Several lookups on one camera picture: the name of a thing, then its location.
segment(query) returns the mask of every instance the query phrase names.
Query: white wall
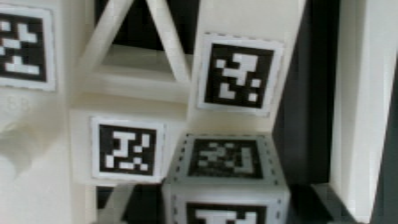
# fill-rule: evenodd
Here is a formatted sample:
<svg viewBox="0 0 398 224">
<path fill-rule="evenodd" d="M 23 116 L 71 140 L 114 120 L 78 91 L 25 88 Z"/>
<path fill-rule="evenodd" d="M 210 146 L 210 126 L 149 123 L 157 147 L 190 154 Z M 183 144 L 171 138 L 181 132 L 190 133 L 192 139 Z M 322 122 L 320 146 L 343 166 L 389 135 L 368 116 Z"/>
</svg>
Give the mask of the white wall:
<svg viewBox="0 0 398 224">
<path fill-rule="evenodd" d="M 398 1 L 341 1 L 331 185 L 368 223 L 398 47 Z"/>
</svg>

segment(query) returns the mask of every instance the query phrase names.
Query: black and white square pattern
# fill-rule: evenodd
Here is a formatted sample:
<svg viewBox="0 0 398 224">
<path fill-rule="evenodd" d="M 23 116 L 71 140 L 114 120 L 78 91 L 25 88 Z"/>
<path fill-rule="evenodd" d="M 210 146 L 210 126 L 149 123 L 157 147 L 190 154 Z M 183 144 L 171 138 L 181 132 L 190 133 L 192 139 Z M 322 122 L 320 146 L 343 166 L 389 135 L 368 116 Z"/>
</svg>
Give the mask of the black and white square pattern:
<svg viewBox="0 0 398 224">
<path fill-rule="evenodd" d="M 55 90 L 52 12 L 0 4 L 0 85 Z"/>
<path fill-rule="evenodd" d="M 189 224 L 265 224 L 267 206 L 187 203 Z"/>
<path fill-rule="evenodd" d="M 256 140 L 196 139 L 189 176 L 261 179 Z"/>
<path fill-rule="evenodd" d="M 162 150 L 162 124 L 93 118 L 96 177 L 155 180 L 160 176 Z"/>
<path fill-rule="evenodd" d="M 199 108 L 267 114 L 281 56 L 281 43 L 206 34 Z"/>
<path fill-rule="evenodd" d="M 181 183 L 274 185 L 274 158 L 260 135 L 189 134 L 174 159 L 171 175 Z"/>
</svg>

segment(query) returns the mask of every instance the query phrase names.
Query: dark gap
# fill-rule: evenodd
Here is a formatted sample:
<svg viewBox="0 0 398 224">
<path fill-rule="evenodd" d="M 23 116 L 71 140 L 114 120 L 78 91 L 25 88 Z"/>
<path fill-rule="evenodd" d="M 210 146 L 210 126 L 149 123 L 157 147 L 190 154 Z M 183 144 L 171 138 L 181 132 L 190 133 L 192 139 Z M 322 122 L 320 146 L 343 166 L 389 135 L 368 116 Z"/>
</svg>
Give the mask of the dark gap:
<svg viewBox="0 0 398 224">
<path fill-rule="evenodd" d="M 96 0 L 96 23 L 109 0 Z M 194 54 L 199 0 L 167 0 L 185 54 Z M 146 0 L 135 0 L 114 44 L 164 50 Z"/>
</svg>

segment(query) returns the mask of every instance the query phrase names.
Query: white cube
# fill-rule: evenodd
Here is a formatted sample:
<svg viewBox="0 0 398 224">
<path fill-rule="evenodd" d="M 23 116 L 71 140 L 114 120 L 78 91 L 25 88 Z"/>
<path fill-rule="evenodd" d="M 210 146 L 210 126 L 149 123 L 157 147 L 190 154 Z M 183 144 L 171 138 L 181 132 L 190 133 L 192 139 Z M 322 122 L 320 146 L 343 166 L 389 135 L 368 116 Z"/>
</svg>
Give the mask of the white cube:
<svg viewBox="0 0 398 224">
<path fill-rule="evenodd" d="M 270 136 L 189 135 L 164 195 L 169 224 L 283 224 L 290 190 Z"/>
<path fill-rule="evenodd" d="M 93 186 L 160 183 L 183 128 L 183 105 L 84 95 L 71 110 L 77 182 Z"/>
</svg>

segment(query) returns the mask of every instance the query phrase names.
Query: white frame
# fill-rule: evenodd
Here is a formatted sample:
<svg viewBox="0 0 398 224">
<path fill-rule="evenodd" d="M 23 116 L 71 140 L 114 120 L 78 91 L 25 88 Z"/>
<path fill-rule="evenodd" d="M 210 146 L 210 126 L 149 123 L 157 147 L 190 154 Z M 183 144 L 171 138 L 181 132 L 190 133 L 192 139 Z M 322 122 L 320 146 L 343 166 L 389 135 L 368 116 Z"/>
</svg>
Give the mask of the white frame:
<svg viewBox="0 0 398 224">
<path fill-rule="evenodd" d="M 43 19 L 45 53 L 46 53 L 46 83 L 0 77 L 0 86 L 55 91 L 55 31 L 52 11 L 43 8 L 25 7 L 0 3 L 0 13 Z"/>
<path fill-rule="evenodd" d="M 100 171 L 100 125 L 114 125 L 117 127 L 137 127 L 157 130 L 157 148 L 155 148 L 155 168 L 153 176 L 137 174 L 117 174 Z M 110 180 L 132 180 L 151 183 L 160 183 L 162 180 L 162 158 L 164 158 L 164 141 L 165 141 L 165 125 L 162 123 L 130 121 L 114 118 L 93 117 L 91 118 L 91 150 L 93 150 L 93 177 Z"/>
<path fill-rule="evenodd" d="M 210 66 L 210 57 L 212 57 L 212 45 L 226 44 L 238 47 L 249 47 L 256 49 L 265 49 L 274 51 L 274 58 L 270 64 L 270 74 L 265 88 L 265 98 L 263 98 L 263 106 L 261 108 L 249 108 L 240 106 L 229 106 L 222 104 L 212 104 L 204 102 L 204 94 L 206 94 L 206 82 L 208 82 L 208 66 Z M 201 62 L 201 70 L 199 70 L 199 94 L 197 94 L 197 108 L 208 109 L 222 112 L 245 112 L 256 114 L 258 116 L 268 116 L 270 113 L 270 105 L 274 98 L 274 91 L 277 85 L 277 74 L 281 70 L 281 60 L 283 60 L 283 51 L 284 45 L 277 41 L 267 41 L 263 39 L 254 39 L 249 37 L 238 37 L 233 35 L 224 35 L 217 33 L 204 34 L 203 41 L 203 62 Z"/>
</svg>

